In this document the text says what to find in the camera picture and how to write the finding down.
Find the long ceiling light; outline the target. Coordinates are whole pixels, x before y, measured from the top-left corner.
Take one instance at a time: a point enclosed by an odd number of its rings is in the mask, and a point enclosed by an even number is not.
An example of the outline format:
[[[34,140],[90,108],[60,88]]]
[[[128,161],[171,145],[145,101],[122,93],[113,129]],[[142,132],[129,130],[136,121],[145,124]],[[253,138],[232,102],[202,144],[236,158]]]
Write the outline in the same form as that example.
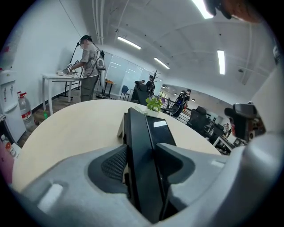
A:
[[[217,50],[218,62],[219,62],[219,72],[222,75],[225,75],[225,52]]]
[[[204,19],[213,18],[213,15],[207,11],[204,0],[192,0],[192,2],[197,7]]]
[[[119,41],[122,41],[122,42],[128,44],[128,45],[131,45],[132,47],[134,47],[134,48],[136,48],[136,49],[138,49],[138,50],[141,50],[141,47],[140,47],[139,45],[137,45],[137,44],[135,44],[135,43],[133,43],[133,42],[131,42],[131,41],[125,39],[125,38],[122,38],[122,37],[118,36],[117,39],[118,39]]]
[[[154,60],[156,62],[158,62],[159,64],[161,64],[163,67],[165,67],[166,69],[170,69],[165,63],[163,63],[161,60],[159,60],[158,58],[154,58]]]

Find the large water jug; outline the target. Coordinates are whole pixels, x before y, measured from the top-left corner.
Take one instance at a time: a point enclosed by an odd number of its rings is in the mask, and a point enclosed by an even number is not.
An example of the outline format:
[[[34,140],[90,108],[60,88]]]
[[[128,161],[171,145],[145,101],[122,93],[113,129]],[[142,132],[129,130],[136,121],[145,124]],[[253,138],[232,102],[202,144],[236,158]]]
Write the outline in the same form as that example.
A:
[[[15,60],[19,41],[23,33],[23,27],[19,23],[17,24],[8,38],[6,39],[4,46],[0,52],[0,71],[10,70]]]

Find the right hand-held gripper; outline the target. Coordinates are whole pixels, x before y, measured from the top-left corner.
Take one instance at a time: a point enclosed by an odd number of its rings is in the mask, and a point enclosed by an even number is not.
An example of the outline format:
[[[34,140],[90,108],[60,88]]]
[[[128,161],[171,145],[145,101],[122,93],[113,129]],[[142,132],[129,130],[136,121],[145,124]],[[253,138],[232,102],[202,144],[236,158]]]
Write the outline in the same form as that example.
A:
[[[264,123],[252,102],[236,103],[232,108],[225,108],[232,134],[242,141],[251,141],[253,138],[266,133]]]

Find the white water dispenser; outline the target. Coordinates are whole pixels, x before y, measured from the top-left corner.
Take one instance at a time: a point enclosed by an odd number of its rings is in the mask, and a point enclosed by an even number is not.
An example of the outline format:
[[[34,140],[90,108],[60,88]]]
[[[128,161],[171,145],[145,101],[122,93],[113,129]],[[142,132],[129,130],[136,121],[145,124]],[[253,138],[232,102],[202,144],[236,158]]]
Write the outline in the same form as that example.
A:
[[[17,143],[26,131],[21,117],[16,91],[16,72],[4,70],[0,72],[0,114],[5,116],[5,125],[9,137]]]

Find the clear water bottle red label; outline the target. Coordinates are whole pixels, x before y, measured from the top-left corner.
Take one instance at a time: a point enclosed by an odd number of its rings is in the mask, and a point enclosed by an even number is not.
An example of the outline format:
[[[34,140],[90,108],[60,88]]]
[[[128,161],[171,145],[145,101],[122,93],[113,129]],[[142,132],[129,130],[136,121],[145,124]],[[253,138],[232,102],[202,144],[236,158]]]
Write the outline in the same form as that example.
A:
[[[25,124],[26,129],[30,129],[35,125],[35,122],[32,115],[30,102],[26,98],[26,94],[26,92],[22,93],[21,91],[17,93],[22,120]]]

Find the black office chair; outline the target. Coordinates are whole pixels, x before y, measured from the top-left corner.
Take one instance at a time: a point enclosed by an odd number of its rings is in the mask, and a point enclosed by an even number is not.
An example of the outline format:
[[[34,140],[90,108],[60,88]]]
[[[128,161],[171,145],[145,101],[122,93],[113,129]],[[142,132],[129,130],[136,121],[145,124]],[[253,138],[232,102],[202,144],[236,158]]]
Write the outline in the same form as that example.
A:
[[[170,116],[179,117],[180,113],[183,111],[185,105],[175,103],[170,109]]]
[[[203,107],[198,106],[196,109],[192,109],[190,119],[186,125],[203,136],[205,127],[210,123],[206,114],[207,111]]]
[[[215,124],[213,127],[213,133],[209,138],[209,142],[213,145],[219,136],[224,134],[224,127],[220,124]]]
[[[135,81],[135,87],[132,94],[131,102],[138,103],[140,105],[147,105],[146,99],[149,97],[147,86],[141,84],[139,81]]]

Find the white table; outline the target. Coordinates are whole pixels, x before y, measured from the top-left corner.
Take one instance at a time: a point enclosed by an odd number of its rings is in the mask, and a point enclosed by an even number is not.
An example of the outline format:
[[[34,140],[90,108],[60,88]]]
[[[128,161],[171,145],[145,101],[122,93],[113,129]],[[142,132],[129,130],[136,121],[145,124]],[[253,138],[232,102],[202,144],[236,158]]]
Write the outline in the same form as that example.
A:
[[[73,85],[76,85],[77,83],[73,82],[80,82],[82,81],[82,78],[78,78],[77,76],[61,76],[57,74],[42,74],[42,104],[43,109],[46,110],[46,96],[45,96],[45,82],[47,81],[47,103],[49,106],[49,113],[50,115],[53,114],[53,105],[52,105],[52,84],[55,82],[66,82],[68,85],[68,95],[67,95],[67,101],[68,103],[71,102],[71,89]]]

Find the blue chair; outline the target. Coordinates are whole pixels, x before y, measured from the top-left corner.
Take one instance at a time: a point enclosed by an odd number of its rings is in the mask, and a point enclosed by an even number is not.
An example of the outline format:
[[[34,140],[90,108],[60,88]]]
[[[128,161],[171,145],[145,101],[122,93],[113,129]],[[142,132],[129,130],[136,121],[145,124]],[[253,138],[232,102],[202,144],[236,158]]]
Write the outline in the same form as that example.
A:
[[[123,85],[122,89],[121,89],[120,99],[122,99],[123,101],[125,101],[125,100],[128,101],[129,95],[130,95],[130,93],[128,91],[129,91],[128,86]]]

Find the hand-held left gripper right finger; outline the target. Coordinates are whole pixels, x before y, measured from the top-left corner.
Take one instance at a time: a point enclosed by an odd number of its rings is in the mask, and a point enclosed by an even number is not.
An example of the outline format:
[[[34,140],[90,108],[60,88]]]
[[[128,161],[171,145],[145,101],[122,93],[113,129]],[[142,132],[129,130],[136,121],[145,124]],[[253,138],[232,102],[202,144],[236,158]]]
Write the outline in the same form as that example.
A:
[[[229,193],[235,181],[235,155],[222,156],[157,144],[160,172],[169,188],[168,207],[176,214],[156,227],[233,227]]]

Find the small green potted plant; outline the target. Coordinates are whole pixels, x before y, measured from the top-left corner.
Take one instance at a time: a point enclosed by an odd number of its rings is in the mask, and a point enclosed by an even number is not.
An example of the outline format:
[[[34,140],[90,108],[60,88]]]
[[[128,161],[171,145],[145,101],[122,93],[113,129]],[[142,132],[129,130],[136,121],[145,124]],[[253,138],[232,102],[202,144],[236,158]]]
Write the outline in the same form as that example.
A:
[[[146,99],[145,110],[142,110],[139,107],[135,107],[134,109],[146,116],[157,117],[158,113],[162,109],[162,104],[163,102],[161,101],[161,99],[153,95]]]

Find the black box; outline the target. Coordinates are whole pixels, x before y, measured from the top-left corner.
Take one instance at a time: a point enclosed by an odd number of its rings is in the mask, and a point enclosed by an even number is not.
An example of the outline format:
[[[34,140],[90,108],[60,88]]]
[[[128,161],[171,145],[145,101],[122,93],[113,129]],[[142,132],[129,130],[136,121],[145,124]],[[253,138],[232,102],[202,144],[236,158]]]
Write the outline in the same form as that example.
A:
[[[165,153],[163,150],[160,150],[157,146],[158,143],[165,143],[169,145],[176,145],[172,133],[167,125],[167,122],[164,119],[146,116],[146,122],[148,126],[148,131],[150,135],[150,140],[153,149],[153,157],[156,165],[160,191],[163,201],[163,206],[160,212],[159,221],[165,218],[164,213],[167,209],[170,210],[171,213],[175,213],[176,209],[172,207],[172,205],[168,205],[167,203],[167,194],[170,187],[170,183],[168,182],[168,176],[172,173],[169,164],[175,164],[176,162],[172,160],[171,156]],[[118,137],[123,139],[123,142],[126,144],[126,120],[125,115],[122,119],[121,125],[118,130]],[[129,199],[130,197],[130,189],[129,189],[129,173],[128,166],[126,168],[125,184],[128,189]]]

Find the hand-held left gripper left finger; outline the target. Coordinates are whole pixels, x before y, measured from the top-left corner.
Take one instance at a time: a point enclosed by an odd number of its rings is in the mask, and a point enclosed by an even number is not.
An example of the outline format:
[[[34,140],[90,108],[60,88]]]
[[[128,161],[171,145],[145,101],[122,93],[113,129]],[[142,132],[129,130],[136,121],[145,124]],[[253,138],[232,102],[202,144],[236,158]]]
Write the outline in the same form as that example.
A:
[[[106,147],[65,158],[22,191],[50,225],[149,227],[122,183],[127,146]]]

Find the orange table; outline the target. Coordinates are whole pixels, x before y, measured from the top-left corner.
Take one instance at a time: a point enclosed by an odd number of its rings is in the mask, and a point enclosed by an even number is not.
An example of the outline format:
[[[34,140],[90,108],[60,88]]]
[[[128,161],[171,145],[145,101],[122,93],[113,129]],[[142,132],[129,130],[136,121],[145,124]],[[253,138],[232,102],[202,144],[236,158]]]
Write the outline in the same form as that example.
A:
[[[111,93],[113,85],[115,85],[115,83],[113,81],[106,79],[105,89],[104,89],[104,92],[103,92],[106,97],[110,97],[110,93]]]

